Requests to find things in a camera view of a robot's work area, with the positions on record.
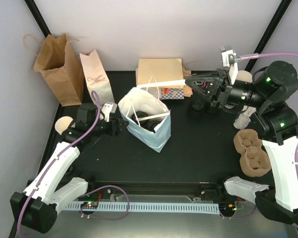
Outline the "light blue paper bag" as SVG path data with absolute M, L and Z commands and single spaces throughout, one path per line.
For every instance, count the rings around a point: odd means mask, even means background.
M 132 88 L 118 103 L 128 131 L 156 152 L 171 137 L 171 111 L 148 86 Z

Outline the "single black cup lid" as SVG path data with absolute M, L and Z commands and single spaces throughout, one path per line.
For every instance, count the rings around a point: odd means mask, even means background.
M 148 131 L 151 131 L 153 133 L 155 133 L 155 128 L 161 123 L 160 120 L 156 120 L 156 119 L 153 119 L 153 120 L 150 120 L 148 123 L 147 123 L 147 126 L 146 126 L 146 129 Z

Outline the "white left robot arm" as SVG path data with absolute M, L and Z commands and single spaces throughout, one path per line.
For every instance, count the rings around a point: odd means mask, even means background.
M 61 179 L 83 149 L 94 137 L 102 134 L 119 135 L 127 123 L 113 118 L 117 104 L 105 103 L 99 108 L 93 103 L 84 103 L 77 110 L 76 118 L 59 118 L 55 130 L 61 140 L 33 182 L 22 192 L 15 192 L 10 204 L 16 221 L 17 234 L 21 226 L 40 233 L 47 233 L 54 225 L 58 214 L 80 196 L 91 198 L 97 186 L 91 181 L 74 177 L 57 189 Z

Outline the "paper cup near left arm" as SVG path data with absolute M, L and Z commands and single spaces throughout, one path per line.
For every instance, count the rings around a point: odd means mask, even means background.
M 72 121 L 73 118 L 69 116 L 59 118 L 54 125 L 55 131 L 61 135 L 70 126 Z

